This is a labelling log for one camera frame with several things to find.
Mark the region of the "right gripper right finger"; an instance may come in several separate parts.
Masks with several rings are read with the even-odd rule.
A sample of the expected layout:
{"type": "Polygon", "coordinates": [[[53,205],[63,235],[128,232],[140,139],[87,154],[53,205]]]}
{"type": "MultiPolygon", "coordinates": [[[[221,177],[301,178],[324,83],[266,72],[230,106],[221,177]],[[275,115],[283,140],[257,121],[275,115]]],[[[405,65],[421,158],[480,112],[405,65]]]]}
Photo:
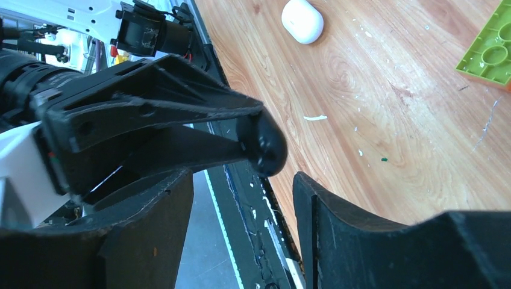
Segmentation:
{"type": "Polygon", "coordinates": [[[446,211],[407,226],[304,172],[292,193],[307,288],[510,287],[508,211],[446,211]]]}

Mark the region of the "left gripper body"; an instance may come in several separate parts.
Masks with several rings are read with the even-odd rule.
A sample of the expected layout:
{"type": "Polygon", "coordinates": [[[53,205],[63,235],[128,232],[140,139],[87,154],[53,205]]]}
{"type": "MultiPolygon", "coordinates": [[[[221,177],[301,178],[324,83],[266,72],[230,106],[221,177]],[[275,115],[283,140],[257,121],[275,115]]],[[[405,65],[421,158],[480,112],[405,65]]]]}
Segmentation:
{"type": "Polygon", "coordinates": [[[89,194],[104,179],[104,72],[85,75],[1,51],[1,117],[39,121],[60,191],[89,194]]]}

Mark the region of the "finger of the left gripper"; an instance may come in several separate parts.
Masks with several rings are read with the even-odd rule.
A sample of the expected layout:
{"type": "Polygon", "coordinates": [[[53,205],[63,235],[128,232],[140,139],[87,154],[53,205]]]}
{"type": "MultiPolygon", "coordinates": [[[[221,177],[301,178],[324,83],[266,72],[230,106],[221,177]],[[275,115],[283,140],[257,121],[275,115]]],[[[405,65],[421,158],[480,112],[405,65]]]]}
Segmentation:
{"type": "Polygon", "coordinates": [[[263,109],[177,55],[126,61],[103,72],[104,142],[140,129],[235,119],[263,109]]]}
{"type": "Polygon", "coordinates": [[[238,141],[187,126],[120,135],[72,161],[71,183],[82,202],[103,210],[153,188],[175,171],[199,172],[243,161],[238,141]]]}

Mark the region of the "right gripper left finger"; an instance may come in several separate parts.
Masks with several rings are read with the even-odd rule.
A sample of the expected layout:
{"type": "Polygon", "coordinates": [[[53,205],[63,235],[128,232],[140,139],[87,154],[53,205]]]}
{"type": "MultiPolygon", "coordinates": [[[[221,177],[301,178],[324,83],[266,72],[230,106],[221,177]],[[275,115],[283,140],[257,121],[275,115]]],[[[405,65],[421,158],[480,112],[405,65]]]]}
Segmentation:
{"type": "Polygon", "coordinates": [[[174,288],[193,174],[141,178],[66,226],[1,229],[2,288],[174,288]]]}

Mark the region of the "black earbud charging case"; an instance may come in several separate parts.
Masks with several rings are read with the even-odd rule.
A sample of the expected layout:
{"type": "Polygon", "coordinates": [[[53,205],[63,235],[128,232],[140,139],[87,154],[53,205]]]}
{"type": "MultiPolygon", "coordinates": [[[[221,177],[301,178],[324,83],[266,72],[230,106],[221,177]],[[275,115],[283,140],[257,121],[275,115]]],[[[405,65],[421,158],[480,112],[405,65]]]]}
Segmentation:
{"type": "Polygon", "coordinates": [[[263,178],[282,171],[288,156],[284,133],[267,109],[237,119],[236,134],[246,159],[263,178]]]}

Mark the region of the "white earbud charging case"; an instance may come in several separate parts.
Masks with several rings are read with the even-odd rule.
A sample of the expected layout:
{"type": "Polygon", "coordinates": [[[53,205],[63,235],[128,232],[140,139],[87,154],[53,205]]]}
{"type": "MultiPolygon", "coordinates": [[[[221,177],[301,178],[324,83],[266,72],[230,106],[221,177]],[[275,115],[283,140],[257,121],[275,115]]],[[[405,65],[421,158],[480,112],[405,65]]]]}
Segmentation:
{"type": "Polygon", "coordinates": [[[315,42],[324,29],[322,14],[306,0],[290,0],[281,13],[281,23],[300,44],[315,42]]]}

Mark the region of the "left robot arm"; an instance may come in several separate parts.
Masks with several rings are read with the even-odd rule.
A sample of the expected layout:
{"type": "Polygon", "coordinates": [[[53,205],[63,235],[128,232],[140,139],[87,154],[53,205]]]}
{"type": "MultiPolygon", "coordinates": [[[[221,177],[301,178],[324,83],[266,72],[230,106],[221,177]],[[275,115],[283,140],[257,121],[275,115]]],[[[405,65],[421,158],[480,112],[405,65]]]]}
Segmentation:
{"type": "Polygon", "coordinates": [[[192,14],[142,1],[2,1],[138,56],[85,73],[1,49],[1,210],[41,222],[177,168],[280,168],[263,104],[193,64],[192,14]]]}

